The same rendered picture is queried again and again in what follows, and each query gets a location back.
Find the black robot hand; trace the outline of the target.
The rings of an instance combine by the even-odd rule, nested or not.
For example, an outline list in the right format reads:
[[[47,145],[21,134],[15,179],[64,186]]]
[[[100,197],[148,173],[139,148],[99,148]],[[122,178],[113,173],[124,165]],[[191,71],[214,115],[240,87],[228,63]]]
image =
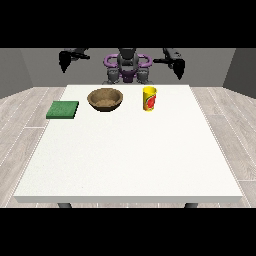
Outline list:
[[[73,58],[87,60],[90,59],[90,57],[88,55],[85,55],[84,53],[61,51],[59,53],[59,65],[63,73],[66,72]]]
[[[166,64],[173,70],[178,79],[181,79],[185,70],[185,61],[183,59],[154,59],[154,63]]]

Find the yellow cup with melon print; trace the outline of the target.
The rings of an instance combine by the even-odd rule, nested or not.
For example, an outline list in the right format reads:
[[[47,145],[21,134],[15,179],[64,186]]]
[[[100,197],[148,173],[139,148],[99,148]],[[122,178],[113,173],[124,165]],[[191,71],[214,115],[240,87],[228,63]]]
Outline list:
[[[152,86],[143,88],[143,109],[147,112],[154,109],[157,89]]]

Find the green square pad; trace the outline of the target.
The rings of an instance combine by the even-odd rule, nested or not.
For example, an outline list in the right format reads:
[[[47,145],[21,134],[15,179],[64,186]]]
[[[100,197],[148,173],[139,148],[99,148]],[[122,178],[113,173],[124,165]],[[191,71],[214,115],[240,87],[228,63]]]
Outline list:
[[[46,118],[73,119],[78,106],[78,101],[54,101],[46,114]]]

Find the brown wooden bowl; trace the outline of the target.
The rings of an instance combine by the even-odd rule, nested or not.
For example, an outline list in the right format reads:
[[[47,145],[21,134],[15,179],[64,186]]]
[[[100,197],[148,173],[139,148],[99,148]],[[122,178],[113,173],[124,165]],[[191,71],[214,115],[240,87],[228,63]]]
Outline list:
[[[100,88],[92,91],[87,101],[97,111],[111,112],[121,105],[123,94],[114,88]]]

